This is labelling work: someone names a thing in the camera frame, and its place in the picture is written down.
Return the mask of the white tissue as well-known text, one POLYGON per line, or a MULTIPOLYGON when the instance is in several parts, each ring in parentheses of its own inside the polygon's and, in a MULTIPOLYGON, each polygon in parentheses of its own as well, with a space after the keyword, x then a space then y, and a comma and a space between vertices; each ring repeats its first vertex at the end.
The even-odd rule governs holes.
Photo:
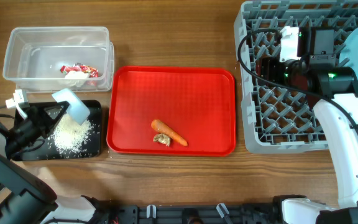
POLYGON ((70 71, 65 75, 64 79, 59 81, 59 84, 79 88, 85 84, 89 76, 89 73, 70 71))

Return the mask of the orange carrot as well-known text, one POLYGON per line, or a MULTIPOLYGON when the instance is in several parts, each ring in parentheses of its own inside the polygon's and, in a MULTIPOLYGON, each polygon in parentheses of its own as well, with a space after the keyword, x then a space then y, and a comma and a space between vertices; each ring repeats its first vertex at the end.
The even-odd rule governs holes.
POLYGON ((161 120, 159 119, 153 120, 151 123, 151 127, 159 134, 164 134, 172 138, 174 141, 178 142, 182 146, 188 146, 188 142, 183 137, 181 137, 177 132, 175 132, 172 128, 170 128, 161 120))

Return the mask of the red snack wrapper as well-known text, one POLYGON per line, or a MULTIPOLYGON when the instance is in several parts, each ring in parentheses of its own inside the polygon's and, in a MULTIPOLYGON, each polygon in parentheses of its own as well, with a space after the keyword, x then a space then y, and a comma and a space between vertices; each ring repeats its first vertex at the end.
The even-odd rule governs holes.
POLYGON ((89 78, 86 80, 85 84, 90 83, 91 85, 94 85, 94 81, 90 80, 90 78, 98 78, 99 77, 98 69, 90 67, 88 65, 84 65, 82 63, 76 63, 71 67, 63 65, 60 69, 60 72, 62 74, 64 74, 64 76, 70 71, 89 73, 89 78))

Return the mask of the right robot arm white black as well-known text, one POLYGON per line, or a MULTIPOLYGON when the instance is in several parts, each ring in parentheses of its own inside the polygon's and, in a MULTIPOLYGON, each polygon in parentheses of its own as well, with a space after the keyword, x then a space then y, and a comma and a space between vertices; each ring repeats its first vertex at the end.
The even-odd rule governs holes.
POLYGON ((262 59, 257 74, 269 83, 305 93, 333 161, 338 208, 303 196, 278 200, 284 223, 358 223, 358 71, 337 64, 334 29, 286 26, 274 29, 278 57, 262 59))

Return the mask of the brown food scrap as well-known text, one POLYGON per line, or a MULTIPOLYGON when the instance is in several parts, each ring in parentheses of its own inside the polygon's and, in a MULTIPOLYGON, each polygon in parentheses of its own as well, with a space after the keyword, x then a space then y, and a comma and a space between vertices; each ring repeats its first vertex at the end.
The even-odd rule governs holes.
POLYGON ((156 134, 153 138, 153 141, 166 145, 168 147, 171 145, 171 138, 166 134, 156 134))

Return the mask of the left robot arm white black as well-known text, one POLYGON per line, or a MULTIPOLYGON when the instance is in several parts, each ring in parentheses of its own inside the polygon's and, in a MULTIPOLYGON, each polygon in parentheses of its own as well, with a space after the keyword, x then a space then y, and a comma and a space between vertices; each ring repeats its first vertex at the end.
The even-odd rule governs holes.
POLYGON ((58 198, 44 181, 11 161, 50 136, 69 103, 56 107, 60 113, 55 118, 44 107, 30 106, 12 129, 0 122, 0 223, 99 223, 103 217, 92 198, 58 198))

